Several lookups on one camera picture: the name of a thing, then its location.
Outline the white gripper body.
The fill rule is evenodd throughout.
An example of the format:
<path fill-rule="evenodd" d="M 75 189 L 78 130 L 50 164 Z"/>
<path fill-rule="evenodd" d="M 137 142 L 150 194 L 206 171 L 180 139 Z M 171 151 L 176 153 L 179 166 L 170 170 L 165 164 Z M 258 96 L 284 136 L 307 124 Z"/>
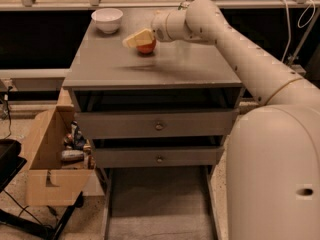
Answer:
<path fill-rule="evenodd" d="M 167 32 L 167 18 L 169 11 L 157 11 L 151 21 L 151 29 L 155 38 L 161 42 L 170 42 L 171 38 Z"/>

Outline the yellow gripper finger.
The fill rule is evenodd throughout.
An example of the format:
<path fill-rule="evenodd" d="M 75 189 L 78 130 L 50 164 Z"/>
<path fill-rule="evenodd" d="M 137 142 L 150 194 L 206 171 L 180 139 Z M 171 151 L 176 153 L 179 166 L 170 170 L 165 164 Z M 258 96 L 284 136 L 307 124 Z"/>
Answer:
<path fill-rule="evenodd" d="M 144 28 L 127 36 L 122 41 L 122 44 L 126 48 L 136 48 L 138 46 L 149 45 L 154 39 L 155 37 L 152 31 L 148 28 Z"/>

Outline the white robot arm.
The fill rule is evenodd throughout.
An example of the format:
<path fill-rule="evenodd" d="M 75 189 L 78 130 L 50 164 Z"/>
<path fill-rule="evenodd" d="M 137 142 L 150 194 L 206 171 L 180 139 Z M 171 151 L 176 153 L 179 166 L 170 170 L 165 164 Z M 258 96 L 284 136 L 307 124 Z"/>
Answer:
<path fill-rule="evenodd" d="M 320 240 L 320 89 L 234 29 L 211 0 L 160 11 L 124 39 L 211 41 L 258 103 L 227 146 L 229 240 Z"/>

